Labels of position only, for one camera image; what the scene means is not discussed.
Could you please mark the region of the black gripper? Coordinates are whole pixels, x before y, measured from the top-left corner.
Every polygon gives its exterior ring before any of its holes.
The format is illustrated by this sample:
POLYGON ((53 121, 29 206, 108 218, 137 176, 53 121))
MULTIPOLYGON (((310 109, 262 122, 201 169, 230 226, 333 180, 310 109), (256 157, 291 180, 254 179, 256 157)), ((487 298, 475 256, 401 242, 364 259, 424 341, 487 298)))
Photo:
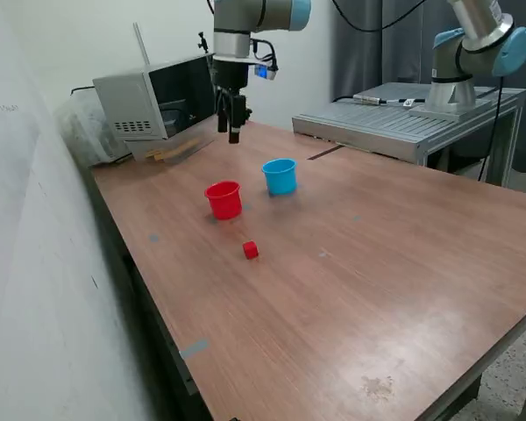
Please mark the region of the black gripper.
MULTIPOLYGON (((213 61, 214 82, 222 89, 240 90, 248 83, 249 65, 236 61, 213 61)), ((225 104, 225 94, 217 90, 216 111, 217 131, 228 132, 228 117, 225 104)), ((251 111, 246 107, 246 97, 239 91, 232 91, 229 96, 229 143, 238 144, 240 141, 241 127, 250 117, 251 111)))

